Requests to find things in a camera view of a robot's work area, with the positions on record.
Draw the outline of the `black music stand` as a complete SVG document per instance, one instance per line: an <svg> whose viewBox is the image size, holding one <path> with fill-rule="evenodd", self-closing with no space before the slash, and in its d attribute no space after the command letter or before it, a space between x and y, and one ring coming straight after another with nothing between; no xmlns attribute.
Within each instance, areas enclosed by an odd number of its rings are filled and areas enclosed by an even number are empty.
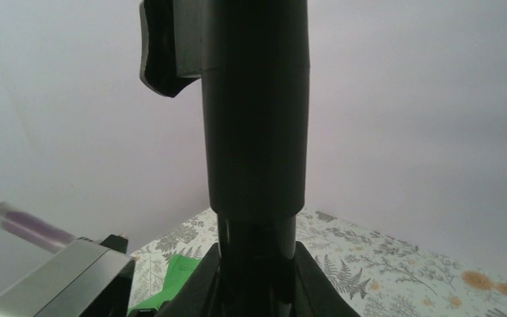
<svg viewBox="0 0 507 317"><path fill-rule="evenodd" d="M292 316L304 206L310 53L305 1L143 1L141 81L201 81L219 244L220 316Z"/></svg>

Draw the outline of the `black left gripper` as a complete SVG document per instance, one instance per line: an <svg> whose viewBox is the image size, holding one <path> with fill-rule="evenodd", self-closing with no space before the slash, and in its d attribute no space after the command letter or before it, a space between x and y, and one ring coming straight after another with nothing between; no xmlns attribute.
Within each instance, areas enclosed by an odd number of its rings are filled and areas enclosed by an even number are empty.
<svg viewBox="0 0 507 317"><path fill-rule="evenodd" d="M128 239L123 235L110 234L101 241L80 237L84 240L99 244L122 254L127 253ZM81 316L127 316L129 294L131 290L132 273L126 267L122 269L90 303Z"/></svg>

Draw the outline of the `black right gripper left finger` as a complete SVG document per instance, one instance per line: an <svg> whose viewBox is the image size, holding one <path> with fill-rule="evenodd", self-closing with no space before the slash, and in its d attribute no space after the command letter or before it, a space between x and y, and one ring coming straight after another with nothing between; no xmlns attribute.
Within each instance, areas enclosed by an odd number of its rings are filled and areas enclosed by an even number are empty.
<svg viewBox="0 0 507 317"><path fill-rule="evenodd" d="M177 295L159 308L158 317L220 316L219 244L214 243Z"/></svg>

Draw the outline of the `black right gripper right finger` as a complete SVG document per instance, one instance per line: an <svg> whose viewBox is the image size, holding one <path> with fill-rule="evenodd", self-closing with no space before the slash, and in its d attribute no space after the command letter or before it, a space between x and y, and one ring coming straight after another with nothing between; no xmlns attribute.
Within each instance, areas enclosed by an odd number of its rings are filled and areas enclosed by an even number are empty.
<svg viewBox="0 0 507 317"><path fill-rule="evenodd" d="M294 255L294 315L299 317L359 317L337 292L301 242Z"/></svg>

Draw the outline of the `green sheet music page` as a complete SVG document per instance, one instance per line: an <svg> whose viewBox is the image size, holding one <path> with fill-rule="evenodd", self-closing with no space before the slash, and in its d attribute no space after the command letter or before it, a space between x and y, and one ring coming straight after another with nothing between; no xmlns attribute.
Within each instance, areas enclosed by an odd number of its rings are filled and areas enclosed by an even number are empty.
<svg viewBox="0 0 507 317"><path fill-rule="evenodd" d="M182 290L200 260L182 255L170 258L158 271L153 261L137 262L129 300L128 316L154 314Z"/></svg>

